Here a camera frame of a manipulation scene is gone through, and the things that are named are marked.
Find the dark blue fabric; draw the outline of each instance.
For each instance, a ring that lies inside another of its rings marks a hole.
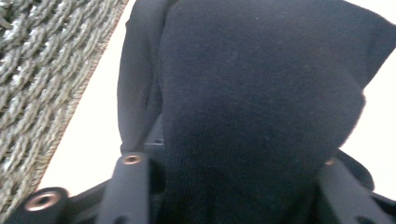
[[[127,28],[121,151],[141,150],[163,113],[157,223],[308,218],[290,209],[349,136],[396,45],[394,25],[338,0],[138,0]]]

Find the gray woven mat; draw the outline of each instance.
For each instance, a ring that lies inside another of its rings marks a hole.
[[[0,0],[0,223],[35,190],[127,0]]]

